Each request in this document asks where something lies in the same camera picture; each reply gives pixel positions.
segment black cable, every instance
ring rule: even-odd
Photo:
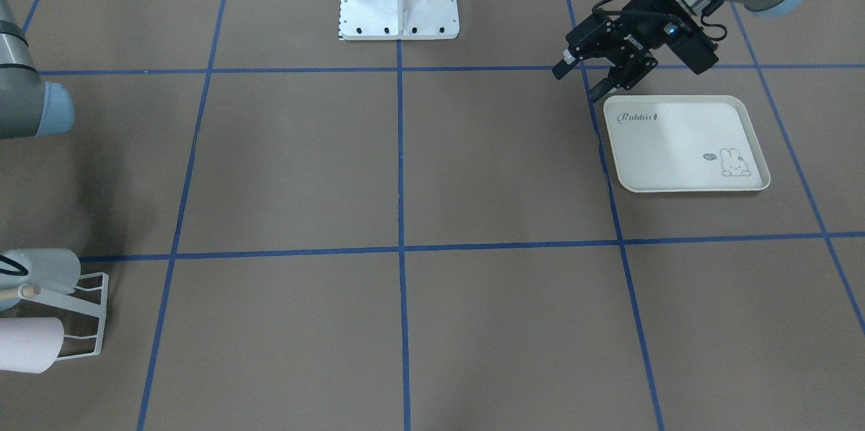
[[[9,257],[6,257],[5,255],[0,255],[0,262],[3,262],[4,264],[12,265],[13,268],[18,269],[18,272],[14,273],[13,271],[10,271],[9,269],[0,268],[0,274],[3,274],[3,275],[20,275],[21,277],[25,277],[25,275],[30,274],[30,271],[28,271],[27,268],[24,267],[24,265],[21,265],[18,261],[13,261],[13,259],[10,259]]]
[[[601,8],[605,4],[611,3],[612,1],[614,0],[602,0],[599,3],[594,4],[592,12],[594,14],[606,14],[608,16],[641,16],[641,18],[664,19],[665,21],[673,22],[673,24],[676,24],[679,28],[682,28],[686,32],[690,32],[691,30],[688,22],[684,22],[682,18],[675,14],[651,12],[649,10],[606,10]]]
[[[712,41],[720,43],[721,41],[726,39],[727,30],[724,24],[710,24],[709,22],[706,22],[706,16],[700,16],[700,24],[704,25],[707,28],[719,28],[720,30],[724,31],[724,34],[721,34],[720,37],[711,37],[706,34],[706,37],[710,38]]]

